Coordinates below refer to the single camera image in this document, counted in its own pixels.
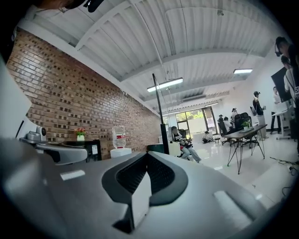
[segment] small plant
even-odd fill
[[[243,124],[242,124],[243,127],[249,127],[249,123],[247,121],[245,121]]]
[[[75,129],[75,134],[76,134],[77,136],[85,135],[85,128],[78,128],[78,129]]]

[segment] white floor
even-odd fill
[[[263,159],[258,146],[256,146],[252,156],[249,144],[243,147],[242,166],[239,175],[235,156],[227,166],[230,151],[229,143],[222,145],[220,142],[208,144],[193,142],[193,147],[202,159],[200,163],[218,170],[246,188],[268,209],[281,201],[283,198],[282,188],[291,186],[296,179],[296,176],[292,176],[288,170],[288,167],[292,165],[279,164],[278,161],[270,157],[290,162],[299,160],[296,150],[297,142],[287,139],[276,140],[276,137],[277,134],[274,133],[264,141],[265,159]],[[238,159],[240,159],[239,149],[237,153]]]

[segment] fluorescent light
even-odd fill
[[[251,73],[252,69],[235,69],[234,74]]]
[[[171,86],[171,85],[174,85],[174,84],[179,84],[179,83],[182,83],[182,82],[183,82],[183,78],[170,80],[170,81],[167,81],[165,83],[161,83],[160,85],[157,85],[157,89],[162,89],[162,88],[165,88],[165,87],[168,87],[168,86]],[[154,86],[148,88],[148,92],[152,92],[152,91],[155,91],[155,90],[156,90],[156,88]]]
[[[169,115],[169,114],[176,114],[176,113],[180,113],[180,112],[181,111],[176,111],[176,112],[172,112],[172,113],[162,114],[162,116]]]
[[[218,102],[214,103],[214,104],[206,105],[205,107],[209,107],[209,106],[216,105],[216,104],[218,104]]]

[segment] white pedestal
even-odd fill
[[[117,158],[124,155],[129,155],[132,153],[130,148],[115,148],[110,151],[111,158]]]

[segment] white desk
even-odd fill
[[[284,130],[284,118],[283,118],[283,115],[285,113],[287,113],[292,107],[286,109],[286,110],[283,110],[281,112],[277,112],[275,113],[274,115],[272,115],[272,117],[275,117],[275,116],[279,116],[280,117],[280,122],[281,122],[281,136],[278,136],[276,139],[277,140],[282,140],[282,139],[290,139],[291,137],[290,136],[287,136],[285,135],[285,130]]]

